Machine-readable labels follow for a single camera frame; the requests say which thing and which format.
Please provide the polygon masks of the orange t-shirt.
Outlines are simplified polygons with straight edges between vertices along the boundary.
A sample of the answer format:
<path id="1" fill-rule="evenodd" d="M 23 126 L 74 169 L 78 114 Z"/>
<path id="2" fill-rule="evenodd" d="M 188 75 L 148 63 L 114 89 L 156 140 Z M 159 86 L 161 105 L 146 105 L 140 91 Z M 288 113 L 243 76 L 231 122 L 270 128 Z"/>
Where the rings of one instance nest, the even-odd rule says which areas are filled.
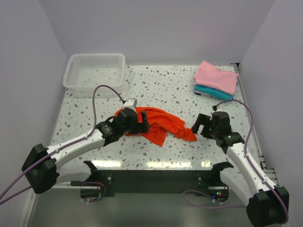
<path id="1" fill-rule="evenodd" d="M 185 122 L 177 116 L 155 107 L 137 107 L 136 112 L 139 122 L 142 122 L 142 111 L 147 114 L 150 128 L 147 133 L 139 133 L 139 135 L 145 137 L 151 143 L 161 147 L 168 132 L 178 139 L 196 141 L 196 135 L 190 128 L 185 127 Z"/>

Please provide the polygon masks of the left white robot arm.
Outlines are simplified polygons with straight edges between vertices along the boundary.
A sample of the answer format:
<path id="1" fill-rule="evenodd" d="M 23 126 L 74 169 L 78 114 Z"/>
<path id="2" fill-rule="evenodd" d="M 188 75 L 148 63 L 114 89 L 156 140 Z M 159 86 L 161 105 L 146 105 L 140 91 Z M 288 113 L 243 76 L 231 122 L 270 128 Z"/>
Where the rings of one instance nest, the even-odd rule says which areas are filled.
<path id="1" fill-rule="evenodd" d="M 119 111 L 117 116 L 98 123 L 88 131 L 67 142 L 44 147 L 32 147 L 21 170 L 36 194 L 50 190 L 56 183 L 71 181 L 69 174 L 59 169 L 71 160 L 97 148 L 105 147 L 127 133 L 147 133 L 150 125 L 145 111 L 137 114 L 130 108 Z"/>

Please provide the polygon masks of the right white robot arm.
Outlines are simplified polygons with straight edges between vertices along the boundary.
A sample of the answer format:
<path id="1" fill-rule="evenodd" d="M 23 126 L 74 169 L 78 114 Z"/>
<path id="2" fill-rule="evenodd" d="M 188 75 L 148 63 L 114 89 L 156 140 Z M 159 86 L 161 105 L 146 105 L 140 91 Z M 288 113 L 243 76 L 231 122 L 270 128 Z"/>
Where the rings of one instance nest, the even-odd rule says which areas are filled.
<path id="1" fill-rule="evenodd" d="M 289 193 L 274 183 L 252 157 L 242 136 L 232 131 L 226 112 L 212 116 L 199 114 L 191 128 L 196 134 L 213 139 L 231 161 L 228 167 L 213 166 L 211 181 L 232 188 L 246 207 L 247 216 L 255 227 L 284 224 L 288 221 Z"/>

